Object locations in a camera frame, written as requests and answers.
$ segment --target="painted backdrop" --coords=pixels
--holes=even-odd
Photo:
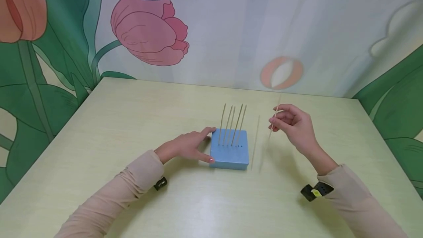
[[[423,0],[0,0],[0,202],[101,77],[358,98],[422,194]]]

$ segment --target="table surface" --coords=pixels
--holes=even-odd
[[[279,94],[103,79],[0,205],[0,237],[52,237],[143,152],[219,126],[224,103],[248,105],[248,170],[172,160],[165,165],[168,185],[132,204],[107,237],[353,237],[325,199],[301,196],[316,174],[286,136],[273,133],[267,147]],[[420,237],[423,202],[357,100],[283,93],[281,102],[310,113],[326,152],[358,174],[409,237]]]

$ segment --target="yellow label on wristband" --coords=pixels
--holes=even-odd
[[[313,193],[314,196],[322,196],[318,190],[311,190],[311,193]]]

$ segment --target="left hand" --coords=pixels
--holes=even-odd
[[[173,157],[183,157],[186,159],[200,160],[206,163],[214,163],[213,157],[198,151],[200,143],[208,138],[211,132],[216,130],[215,127],[205,127],[202,132],[192,131],[190,133],[181,134],[171,141],[159,146],[154,152],[158,155],[161,162],[165,164]]]

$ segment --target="beige sleeve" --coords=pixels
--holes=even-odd
[[[55,237],[104,237],[117,216],[162,176],[159,157],[153,151],[144,153],[80,205]]]
[[[318,176],[317,179],[334,188],[325,197],[357,238],[407,237],[348,166],[341,165],[326,176]]]

